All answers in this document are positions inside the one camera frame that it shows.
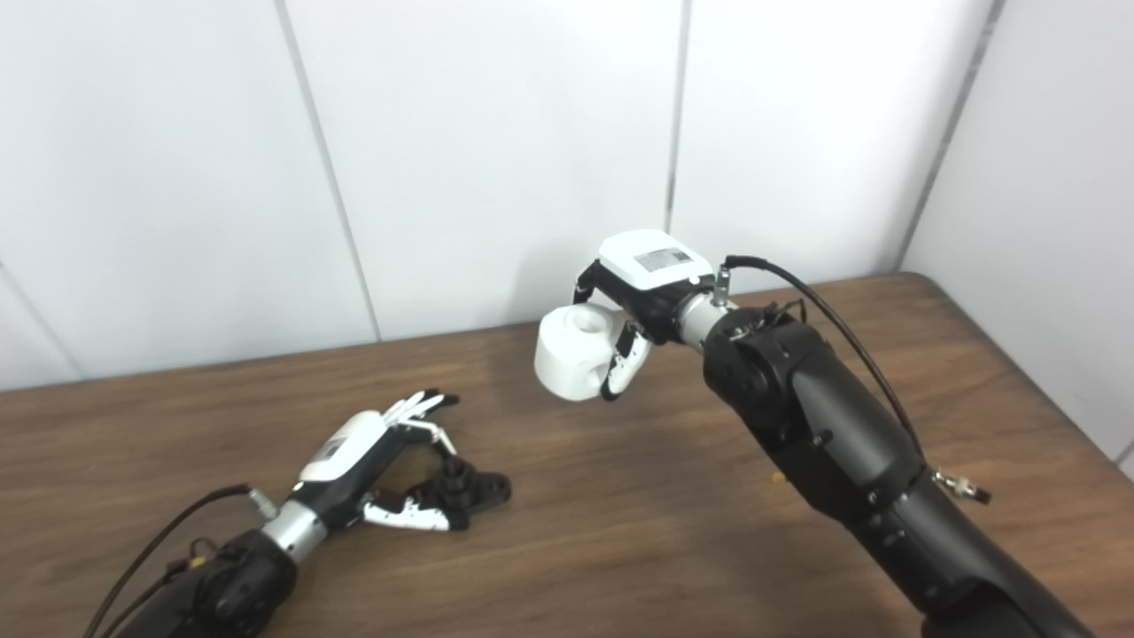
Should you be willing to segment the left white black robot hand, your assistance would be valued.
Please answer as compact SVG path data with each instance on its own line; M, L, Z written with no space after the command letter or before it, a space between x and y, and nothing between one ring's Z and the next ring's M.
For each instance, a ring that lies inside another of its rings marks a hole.
M421 495L374 492L376 480L411 446L430 446L442 460L457 456L448 433L429 416L458 400L430 388L384 411L364 409L349 417L301 469L281 511L305 511L327 533L359 522L423 531L469 529L469 516L429 507Z

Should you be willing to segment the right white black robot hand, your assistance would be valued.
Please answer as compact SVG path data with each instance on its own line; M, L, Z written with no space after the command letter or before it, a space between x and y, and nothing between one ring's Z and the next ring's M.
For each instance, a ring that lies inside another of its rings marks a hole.
M601 243L598 258L576 278L572 303L600 292L625 312L600 395L613 402L660 344L686 344L683 316L693 299L711 291L712 266L661 230L632 230Z

